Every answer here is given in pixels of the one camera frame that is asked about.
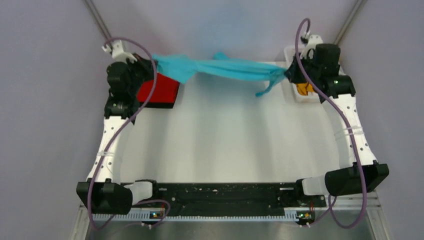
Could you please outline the teal t shirt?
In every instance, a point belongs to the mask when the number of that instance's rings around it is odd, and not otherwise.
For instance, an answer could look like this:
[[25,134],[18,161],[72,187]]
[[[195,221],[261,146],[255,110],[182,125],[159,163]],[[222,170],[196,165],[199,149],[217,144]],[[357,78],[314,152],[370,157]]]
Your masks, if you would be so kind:
[[230,58],[222,52],[212,59],[194,59],[185,54],[153,54],[157,72],[185,84],[195,74],[208,74],[247,82],[268,82],[267,88],[255,94],[261,97],[287,78],[288,68],[253,60]]

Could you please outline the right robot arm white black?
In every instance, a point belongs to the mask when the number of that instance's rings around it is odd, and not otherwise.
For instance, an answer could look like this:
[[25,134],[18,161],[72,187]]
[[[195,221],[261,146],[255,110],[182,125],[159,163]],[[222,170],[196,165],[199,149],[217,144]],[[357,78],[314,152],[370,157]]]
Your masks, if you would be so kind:
[[319,97],[319,102],[334,133],[339,168],[321,176],[297,180],[294,202],[307,206],[315,195],[338,197],[374,191],[390,171],[386,163],[378,163],[368,144],[358,115],[353,81],[341,73],[341,49],[334,44],[320,43],[299,50],[285,75],[293,84],[306,83],[299,68],[300,60],[315,87],[325,94]]

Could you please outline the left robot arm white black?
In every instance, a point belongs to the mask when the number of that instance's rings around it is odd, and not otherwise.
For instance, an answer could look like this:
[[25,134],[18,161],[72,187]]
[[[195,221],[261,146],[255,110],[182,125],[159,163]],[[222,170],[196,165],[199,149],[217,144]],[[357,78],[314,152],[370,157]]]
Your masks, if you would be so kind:
[[150,60],[133,53],[133,59],[111,63],[107,69],[108,98],[104,106],[103,134],[93,167],[85,181],[78,182],[76,194],[93,214],[126,215],[138,201],[154,207],[160,202],[153,182],[121,182],[121,166],[134,114],[141,107],[137,98],[143,83],[154,78]]

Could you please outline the orange t shirt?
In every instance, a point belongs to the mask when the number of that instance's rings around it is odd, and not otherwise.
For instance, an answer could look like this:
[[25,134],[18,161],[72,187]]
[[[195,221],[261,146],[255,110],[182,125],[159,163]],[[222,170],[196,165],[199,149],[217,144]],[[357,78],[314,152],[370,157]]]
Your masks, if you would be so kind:
[[310,83],[297,83],[296,90],[301,96],[312,96],[315,93],[313,86]]

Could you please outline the white plastic basket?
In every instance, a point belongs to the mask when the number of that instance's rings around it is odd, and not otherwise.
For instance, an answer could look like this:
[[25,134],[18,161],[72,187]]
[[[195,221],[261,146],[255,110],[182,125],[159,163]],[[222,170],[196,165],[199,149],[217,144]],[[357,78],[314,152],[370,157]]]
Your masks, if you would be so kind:
[[[286,66],[289,68],[295,57],[295,46],[289,45],[284,48],[284,56]],[[319,103],[319,95],[314,91],[313,87],[308,83],[292,83],[291,84],[294,99],[297,103],[312,104]]]

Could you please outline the folded red t shirt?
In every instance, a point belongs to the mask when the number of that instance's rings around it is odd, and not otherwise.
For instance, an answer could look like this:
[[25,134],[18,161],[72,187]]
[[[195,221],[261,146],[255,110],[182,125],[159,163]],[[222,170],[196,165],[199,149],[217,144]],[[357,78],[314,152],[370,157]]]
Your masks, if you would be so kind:
[[[149,80],[141,85],[141,88],[137,94],[137,99],[140,103],[144,103],[146,101],[148,95],[151,92],[151,88],[153,87],[153,83],[153,80]],[[154,92],[146,107],[164,109],[173,108],[177,99],[179,87],[179,82],[159,73],[157,75]]]

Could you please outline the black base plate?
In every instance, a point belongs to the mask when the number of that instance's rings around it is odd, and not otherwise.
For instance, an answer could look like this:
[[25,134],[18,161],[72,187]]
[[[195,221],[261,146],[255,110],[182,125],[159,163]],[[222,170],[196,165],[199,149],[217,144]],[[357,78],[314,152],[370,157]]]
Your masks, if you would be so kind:
[[323,195],[299,193],[293,182],[156,183],[154,200],[170,203],[170,217],[279,217],[289,208],[326,207]]

